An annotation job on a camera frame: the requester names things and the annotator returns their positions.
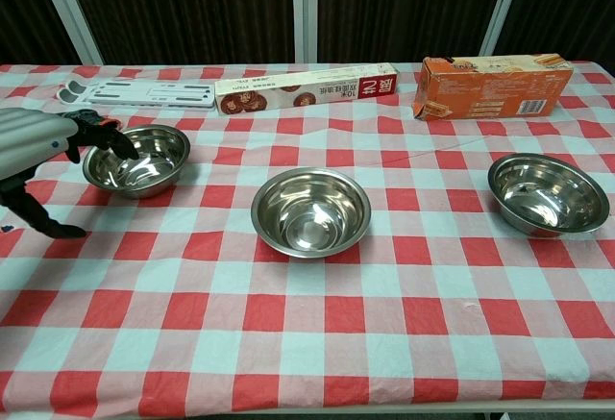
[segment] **black curtain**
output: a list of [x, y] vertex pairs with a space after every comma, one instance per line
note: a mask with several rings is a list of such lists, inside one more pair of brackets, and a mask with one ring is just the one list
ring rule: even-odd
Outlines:
[[0, 63], [80, 63], [51, 0], [0, 0], [0, 28]]
[[320, 62], [476, 56], [496, 0], [318, 0]]
[[79, 0], [109, 64], [292, 62], [292, 0]]
[[557, 52], [615, 68], [615, 0], [512, 0], [496, 54]]

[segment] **bowl rim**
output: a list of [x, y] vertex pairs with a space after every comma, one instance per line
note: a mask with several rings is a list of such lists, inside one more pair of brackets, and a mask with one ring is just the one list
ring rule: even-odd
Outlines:
[[[555, 226], [538, 223], [534, 220], [531, 220], [525, 217], [521, 213], [518, 213], [517, 211], [515, 211], [512, 208], [512, 206], [510, 206], [504, 200], [500, 192], [497, 190], [495, 177], [498, 174], [498, 172], [502, 169], [502, 167], [504, 167], [506, 164], [510, 163], [511, 161], [516, 161], [516, 160], [521, 160], [521, 159], [534, 160], [534, 161], [546, 161], [548, 163], [555, 164], [559, 167], [565, 168], [566, 170], [577, 175], [577, 177], [579, 177], [581, 180], [584, 180], [586, 183], [588, 183], [591, 186], [591, 188], [594, 190], [594, 192], [596, 193], [600, 201], [600, 204], [601, 204], [600, 216], [596, 220], [592, 221], [588, 225], [585, 225], [581, 228], [557, 228]], [[503, 156], [491, 164], [491, 166], [489, 167], [487, 180], [489, 182], [489, 188], [491, 189], [491, 192], [493, 193], [496, 200], [502, 207], [504, 207], [515, 218], [518, 218], [519, 220], [525, 223], [528, 223], [532, 227], [539, 229], [539, 230], [546, 230], [546, 231], [550, 231], [552, 233], [558, 233], [558, 234], [591, 233], [592, 231], [596, 231], [606, 221], [606, 219], [610, 215], [610, 204], [608, 202], [608, 198], [606, 197], [606, 194], [604, 193], [604, 190], [602, 189], [602, 187], [593, 178], [591, 178], [581, 169], [571, 165], [570, 163], [566, 161], [561, 161], [560, 159], [552, 158], [550, 156], [545, 156], [545, 155], [536, 154], [536, 153], [513, 153], [507, 156]]]
[[113, 152], [113, 151], [111, 148], [100, 149], [100, 148], [97, 148], [96, 146], [92, 146], [87, 152], [86, 158], [84, 159], [84, 164], [82, 165], [82, 170], [83, 170], [84, 176], [86, 177], [86, 180], [88, 180], [91, 184], [97, 187], [100, 187], [101, 189], [104, 189], [106, 191], [112, 191], [112, 192], [141, 191], [144, 189], [148, 189], [152, 186], [159, 185], [160, 183], [166, 180], [169, 180], [170, 178], [174, 177], [177, 173], [182, 171], [185, 161], [188, 159], [188, 155], [190, 154], [190, 141], [188, 140], [188, 137], [185, 135], [185, 133], [182, 132], [181, 130], [176, 129], [175, 127], [171, 127], [169, 125], [145, 124], [145, 125], [137, 125], [134, 127], [122, 129], [118, 132], [121, 132], [122, 134], [125, 135], [126, 133], [129, 133], [129, 132], [140, 132], [142, 130], [153, 130], [153, 129], [165, 130], [166, 132], [170, 132], [178, 136], [180, 140], [182, 141], [182, 143], [184, 144], [184, 148], [185, 148], [184, 154], [182, 155], [182, 158], [180, 159], [180, 161], [178, 162], [178, 164], [175, 166], [175, 168], [173, 169], [171, 173], [167, 173], [166, 175], [164, 175], [164, 178], [160, 180], [156, 180], [155, 182], [148, 183], [147, 185], [143, 185], [143, 186], [113, 187], [113, 186], [101, 185], [97, 180], [95, 180], [91, 176], [91, 173], [89, 172], [89, 163], [91, 162], [91, 160], [94, 158], [94, 156], [97, 153], [109, 152], [109, 151]]
[[[332, 247], [331, 249], [302, 251], [302, 250], [295, 250], [295, 249], [286, 247], [282, 245], [281, 243], [279, 243], [277, 240], [275, 240], [273, 237], [271, 237], [262, 228], [262, 225], [260, 224], [260, 220], [258, 219], [258, 205], [260, 201], [262, 200], [263, 196], [272, 187], [274, 187], [275, 185], [277, 185], [278, 183], [280, 183], [281, 181], [287, 178], [295, 177], [298, 175], [306, 175], [306, 174], [324, 175], [324, 176], [336, 178], [337, 180], [344, 182], [346, 185], [349, 185], [358, 194], [358, 198], [361, 201], [361, 204], [363, 205], [363, 212], [364, 212], [363, 219], [361, 220], [361, 224], [358, 226], [357, 231], [348, 240], [344, 241], [343, 243], [335, 247]], [[282, 173], [279, 173], [275, 177], [272, 177], [271, 179], [267, 180], [267, 182], [265, 182], [264, 185], [262, 185], [258, 189], [257, 194], [254, 196], [254, 199], [252, 200], [251, 217], [252, 217], [252, 225], [257, 231], [257, 234], [262, 238], [262, 240], [265, 241], [266, 244], [268, 244], [270, 247], [274, 248], [278, 252], [281, 252], [283, 254], [286, 254], [286, 255], [289, 255], [291, 257], [295, 257], [298, 259], [321, 259], [324, 257], [329, 257], [331, 255], [339, 254], [340, 252], [345, 251], [346, 249], [352, 247], [354, 244], [360, 241], [360, 239], [367, 232], [367, 228], [369, 227], [369, 223], [372, 217], [372, 206], [369, 202], [369, 198], [367, 197], [367, 194], [365, 193], [365, 190], [355, 180], [353, 180], [349, 176], [344, 175], [343, 173], [337, 172], [335, 170], [330, 170], [329, 168], [324, 168], [324, 167], [299, 167], [299, 168], [293, 168], [291, 170], [286, 170]]]

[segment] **stainless steel bowl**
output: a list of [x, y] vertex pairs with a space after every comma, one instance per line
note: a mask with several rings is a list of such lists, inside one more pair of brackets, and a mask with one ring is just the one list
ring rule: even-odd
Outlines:
[[154, 196], [173, 185], [190, 153], [187, 136], [166, 125], [143, 125], [122, 131], [139, 159], [122, 160], [113, 151], [92, 148], [84, 160], [87, 180], [132, 199]]
[[301, 259], [337, 254], [365, 234], [371, 217], [365, 191], [326, 168], [297, 168], [272, 178], [252, 203], [252, 223], [274, 249]]
[[528, 235], [588, 233], [609, 214], [600, 186], [558, 159], [539, 154], [504, 156], [493, 162], [488, 179], [506, 221]]

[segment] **table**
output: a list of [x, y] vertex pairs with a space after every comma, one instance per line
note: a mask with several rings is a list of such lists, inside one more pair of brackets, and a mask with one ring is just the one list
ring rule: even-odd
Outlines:
[[[0, 412], [180, 416], [261, 408], [615, 398], [615, 219], [528, 239], [494, 212], [510, 152], [572, 162], [615, 207], [615, 81], [591, 62], [550, 118], [414, 120], [420, 64], [396, 95], [260, 111], [100, 109], [192, 143], [172, 190], [130, 201], [63, 156], [28, 184], [52, 240], [0, 211]], [[2, 107], [64, 111], [67, 79], [195, 80], [327, 65], [0, 66]], [[354, 248], [290, 259], [249, 207], [268, 178], [334, 167], [370, 197]]]

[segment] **food box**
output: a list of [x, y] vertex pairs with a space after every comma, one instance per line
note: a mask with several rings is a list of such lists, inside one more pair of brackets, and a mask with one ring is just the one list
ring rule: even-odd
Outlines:
[[559, 55], [425, 58], [414, 99], [422, 120], [549, 115], [573, 73]]
[[360, 100], [395, 91], [398, 72], [390, 62], [293, 72], [215, 83], [218, 109], [225, 114]]

